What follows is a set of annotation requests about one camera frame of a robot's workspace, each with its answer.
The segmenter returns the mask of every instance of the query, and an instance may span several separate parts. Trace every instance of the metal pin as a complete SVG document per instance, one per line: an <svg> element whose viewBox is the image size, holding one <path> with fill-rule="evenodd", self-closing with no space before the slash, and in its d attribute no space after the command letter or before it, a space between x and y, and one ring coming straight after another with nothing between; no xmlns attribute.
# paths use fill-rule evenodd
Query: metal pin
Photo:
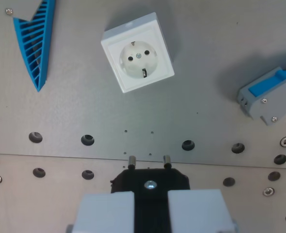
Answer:
<svg viewBox="0 0 286 233"><path fill-rule="evenodd" d="M135 169L135 165L136 165L136 157L133 155L129 156L128 169Z"/></svg>
<svg viewBox="0 0 286 233"><path fill-rule="evenodd" d="M172 167L171 158L169 155L163 156L163 161L164 161L164 168L171 168Z"/></svg>
<svg viewBox="0 0 286 233"><path fill-rule="evenodd" d="M147 71L146 71L146 69L144 68L144 69L142 69L142 71L143 71L143 77L146 78L146 77L147 77Z"/></svg>

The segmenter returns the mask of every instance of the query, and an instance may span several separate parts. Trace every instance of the gray metal surface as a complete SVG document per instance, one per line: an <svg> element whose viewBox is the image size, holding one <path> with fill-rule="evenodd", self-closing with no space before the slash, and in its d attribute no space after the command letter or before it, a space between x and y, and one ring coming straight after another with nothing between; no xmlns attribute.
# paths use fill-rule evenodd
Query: gray metal surface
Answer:
<svg viewBox="0 0 286 233"><path fill-rule="evenodd" d="M102 34L151 12L175 76L123 94ZM286 116L267 127L245 117L236 95L277 66L286 69L286 0L60 0L48 80L37 93L12 19L0 14L0 154L138 161L169 154L174 162L275 166L286 154L279 144ZM30 142L31 132L43 141ZM94 145L80 142L84 134ZM195 142L192 151L182 150L185 140ZM246 147L239 155L231 152L237 142Z"/></svg>
<svg viewBox="0 0 286 233"><path fill-rule="evenodd" d="M10 14L8 14L9 16L30 21L42 1L43 0L0 0L0 15L4 16L10 12Z"/></svg>
<svg viewBox="0 0 286 233"><path fill-rule="evenodd" d="M70 233L84 194L109 193L127 161L0 155L0 233ZM172 164L188 176L191 189L220 189L240 233L286 233L286 169ZM44 178L33 175L45 170ZM160 168L163 163L137 162L136 167ZM94 172L85 180L84 170ZM279 171L279 180L268 175ZM233 177L232 187L223 186ZM271 197L263 196L273 187Z"/></svg>

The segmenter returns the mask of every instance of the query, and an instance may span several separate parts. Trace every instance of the blue 3d-printed part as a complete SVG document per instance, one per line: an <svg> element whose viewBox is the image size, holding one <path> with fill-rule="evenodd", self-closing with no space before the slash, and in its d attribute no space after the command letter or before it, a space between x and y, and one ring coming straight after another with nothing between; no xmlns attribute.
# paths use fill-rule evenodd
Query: blue 3d-printed part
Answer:
<svg viewBox="0 0 286 233"><path fill-rule="evenodd" d="M237 101L253 119L274 124L286 114L286 70L278 67L241 88Z"/></svg>
<svg viewBox="0 0 286 233"><path fill-rule="evenodd" d="M47 79L54 7L55 0L43 0L32 21L13 19L21 54L37 91Z"/></svg>

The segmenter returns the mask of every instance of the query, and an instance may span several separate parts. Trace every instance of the blue ribbed part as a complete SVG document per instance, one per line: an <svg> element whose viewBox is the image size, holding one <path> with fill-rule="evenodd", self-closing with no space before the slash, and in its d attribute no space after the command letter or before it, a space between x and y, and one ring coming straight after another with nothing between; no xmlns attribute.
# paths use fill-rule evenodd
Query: blue ribbed part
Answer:
<svg viewBox="0 0 286 233"><path fill-rule="evenodd" d="M43 0L32 21L13 19L21 54L37 91L47 79L54 7L55 0Z"/></svg>

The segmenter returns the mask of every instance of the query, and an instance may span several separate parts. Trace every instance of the power socket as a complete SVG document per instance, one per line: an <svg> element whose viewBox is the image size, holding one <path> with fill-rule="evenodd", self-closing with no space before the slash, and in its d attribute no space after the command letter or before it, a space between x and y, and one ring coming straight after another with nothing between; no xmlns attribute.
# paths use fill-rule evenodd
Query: power socket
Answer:
<svg viewBox="0 0 286 233"><path fill-rule="evenodd" d="M155 12L105 31L101 44L123 93L174 75Z"/></svg>

